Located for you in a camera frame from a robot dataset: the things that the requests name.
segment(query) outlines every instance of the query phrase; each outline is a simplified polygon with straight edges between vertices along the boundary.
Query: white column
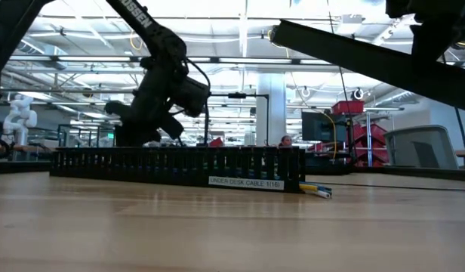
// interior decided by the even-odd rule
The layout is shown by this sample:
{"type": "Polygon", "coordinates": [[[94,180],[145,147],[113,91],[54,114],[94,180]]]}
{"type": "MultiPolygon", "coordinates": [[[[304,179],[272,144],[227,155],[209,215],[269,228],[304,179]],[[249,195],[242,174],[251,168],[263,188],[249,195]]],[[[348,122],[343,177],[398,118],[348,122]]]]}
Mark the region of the white column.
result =
{"type": "MultiPolygon", "coordinates": [[[[257,94],[269,94],[269,145],[286,135],[286,82],[284,73],[263,73],[257,78],[257,94]]],[[[267,100],[256,99],[256,145],[266,143],[267,100]]]]}

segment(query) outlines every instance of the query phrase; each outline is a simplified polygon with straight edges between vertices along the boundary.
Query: wooden table surface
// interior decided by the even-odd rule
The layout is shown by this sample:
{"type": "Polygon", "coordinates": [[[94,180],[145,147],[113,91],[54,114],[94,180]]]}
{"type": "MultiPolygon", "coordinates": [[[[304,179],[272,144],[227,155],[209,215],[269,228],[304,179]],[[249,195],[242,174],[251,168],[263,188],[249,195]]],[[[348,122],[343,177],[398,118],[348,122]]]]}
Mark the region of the wooden table surface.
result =
{"type": "Polygon", "coordinates": [[[332,187],[326,200],[0,175],[0,272],[465,271],[465,192],[332,187]]]}

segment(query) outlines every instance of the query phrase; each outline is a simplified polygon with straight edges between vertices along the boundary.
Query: white humanoid robot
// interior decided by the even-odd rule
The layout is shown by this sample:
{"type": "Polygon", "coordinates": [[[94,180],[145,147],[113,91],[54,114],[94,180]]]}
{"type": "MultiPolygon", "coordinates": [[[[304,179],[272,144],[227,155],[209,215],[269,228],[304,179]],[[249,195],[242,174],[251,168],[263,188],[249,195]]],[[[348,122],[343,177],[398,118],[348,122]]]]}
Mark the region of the white humanoid robot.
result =
{"type": "Polygon", "coordinates": [[[2,135],[2,140],[7,144],[27,144],[28,128],[34,128],[38,121],[36,112],[29,108],[32,102],[32,97],[23,96],[21,94],[17,94],[14,100],[10,102],[11,110],[3,122],[2,135]]]}

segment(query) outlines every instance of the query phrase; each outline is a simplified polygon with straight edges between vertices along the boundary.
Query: ceiling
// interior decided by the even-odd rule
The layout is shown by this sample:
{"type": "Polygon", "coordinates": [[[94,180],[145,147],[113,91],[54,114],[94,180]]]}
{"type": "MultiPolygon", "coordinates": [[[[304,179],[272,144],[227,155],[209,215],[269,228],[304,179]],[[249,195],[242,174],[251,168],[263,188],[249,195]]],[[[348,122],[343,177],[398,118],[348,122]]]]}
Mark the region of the ceiling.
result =
{"type": "MultiPolygon", "coordinates": [[[[258,73],[285,72],[290,134],[300,132],[295,120],[300,117],[298,107],[303,105],[301,95],[309,106],[332,106],[344,99],[342,77],[348,92],[361,88],[366,93],[365,101],[373,106],[385,105],[383,101],[395,102],[391,97],[402,94],[402,90],[367,76],[350,71],[339,74],[338,67],[320,60],[311,60],[309,65],[288,64],[291,58],[311,57],[275,46],[267,38],[279,19],[287,19],[329,32],[332,24],[338,35],[354,34],[363,42],[410,52],[412,34],[408,26],[415,22],[411,17],[400,21],[389,19],[384,13],[384,0],[141,0],[139,3],[186,42],[191,58],[205,60],[198,63],[208,74],[215,94],[236,91],[253,94],[258,73]],[[359,15],[361,23],[342,23],[342,18],[352,14],[359,15]],[[205,57],[219,57],[222,61],[210,63],[205,57]],[[255,61],[248,63],[245,58],[255,61]],[[286,62],[274,62],[271,58],[286,62]]],[[[54,102],[60,110],[80,119],[102,119],[105,116],[99,113],[103,113],[103,104],[108,100],[130,103],[132,90],[143,78],[143,69],[131,57],[147,55],[140,38],[105,0],[56,0],[42,9],[8,62],[2,87],[34,96],[37,104],[54,102]],[[49,57],[39,59],[40,54],[68,59],[63,57],[59,62],[49,57]],[[70,58],[73,56],[89,58],[70,58]]],[[[448,62],[465,60],[465,50],[450,50],[446,57],[448,62]]],[[[190,69],[192,78],[205,81],[197,70],[190,69]]],[[[254,125],[250,114],[254,98],[212,97],[209,104],[218,105],[211,107],[213,130],[242,138],[243,131],[254,125]]],[[[187,137],[202,133],[203,119],[186,116],[178,119],[186,127],[187,137]]]]}

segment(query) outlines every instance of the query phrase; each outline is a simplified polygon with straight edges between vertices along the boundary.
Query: person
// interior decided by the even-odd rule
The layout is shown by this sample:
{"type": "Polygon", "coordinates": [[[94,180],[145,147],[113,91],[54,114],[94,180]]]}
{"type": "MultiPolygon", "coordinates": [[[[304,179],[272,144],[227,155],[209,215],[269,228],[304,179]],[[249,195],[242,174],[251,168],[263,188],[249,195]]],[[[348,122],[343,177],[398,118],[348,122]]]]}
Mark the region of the person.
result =
{"type": "Polygon", "coordinates": [[[279,143],[279,147],[291,147],[291,137],[285,135],[281,138],[281,143],[279,143]]]}

